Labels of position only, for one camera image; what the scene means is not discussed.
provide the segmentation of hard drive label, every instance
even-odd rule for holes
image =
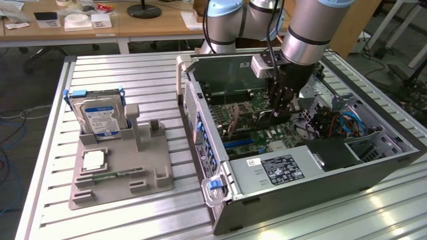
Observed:
[[[117,120],[113,118],[115,108],[112,106],[92,107],[84,109],[88,123],[97,136],[116,135],[120,131]]]
[[[291,155],[263,160],[260,163],[274,185],[304,178],[304,174]]]

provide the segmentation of floor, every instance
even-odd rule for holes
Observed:
[[[366,31],[368,33],[374,33],[383,19],[384,15],[371,19],[368,26],[366,27]],[[386,39],[396,24],[398,22],[391,22],[380,37],[382,40]],[[379,41],[374,46],[372,52],[380,44],[382,43]],[[384,64],[392,63],[399,65],[403,70],[411,74],[414,70],[407,67],[407,64],[426,44],[427,37],[408,28],[394,46],[395,56],[387,55],[382,62]],[[202,41],[192,40],[190,41],[190,45],[191,47],[199,47],[202,45]],[[99,51],[93,51],[89,44],[80,45],[79,47],[64,46],[63,48],[71,55],[76,56],[119,54],[119,47],[112,43],[100,44]],[[17,48],[9,48],[8,50],[5,48],[0,49],[0,112],[24,110],[33,108],[35,106],[48,105],[52,103],[57,80],[61,73],[63,56],[56,52],[49,52],[36,63],[33,74],[27,75],[23,72],[21,65],[31,54],[33,54],[39,49],[39,47],[29,47],[28,54],[21,54]],[[149,42],[132,44],[133,53],[168,52],[177,51],[179,49],[186,50],[186,47],[183,42],[179,44],[176,41],[159,42],[156,50],[151,48]],[[367,60],[359,54],[350,55],[347,61],[362,74],[380,67],[378,63]],[[426,76],[427,70],[424,70],[422,78],[426,79]],[[387,69],[376,71],[370,75],[370,77],[384,83],[388,83],[392,80],[387,75]],[[28,117],[41,116],[48,113],[48,110],[48,108],[35,110],[28,114]],[[11,116],[13,114],[16,114],[16,112],[4,113],[5,116]],[[19,175],[23,196],[17,203],[9,207],[9,204],[15,201],[17,194],[17,182],[11,172],[4,185],[0,187],[0,212],[4,208],[11,208],[9,211],[0,215],[1,240],[15,238],[47,121],[47,118],[27,120],[27,133],[17,145],[7,150],[9,161],[15,165]],[[20,124],[21,119],[17,118],[8,122]],[[15,126],[0,124],[0,140],[3,140],[15,130]],[[5,171],[0,172],[0,179],[4,177],[4,172]]]

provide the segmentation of hard drive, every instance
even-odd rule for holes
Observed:
[[[124,110],[124,90],[64,91],[64,100],[77,118],[83,134],[95,134],[97,140],[116,139],[120,130],[129,127]]]

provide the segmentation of slotted aluminum surface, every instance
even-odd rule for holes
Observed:
[[[260,49],[243,49],[242,52]],[[307,208],[240,231],[214,236],[175,93],[177,55],[192,52],[83,56],[65,63],[16,239],[391,239],[427,236],[426,156],[364,192]],[[426,129],[334,55],[327,58],[427,144]],[[348,92],[331,72],[324,80]],[[140,124],[161,119],[175,178],[172,191],[71,211],[68,198],[79,123],[61,91],[125,89]]]

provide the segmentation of black lamp base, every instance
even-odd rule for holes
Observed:
[[[127,8],[127,13],[139,19],[153,19],[160,16],[161,9],[149,4],[145,4],[145,9],[143,9],[143,6],[136,4]]]

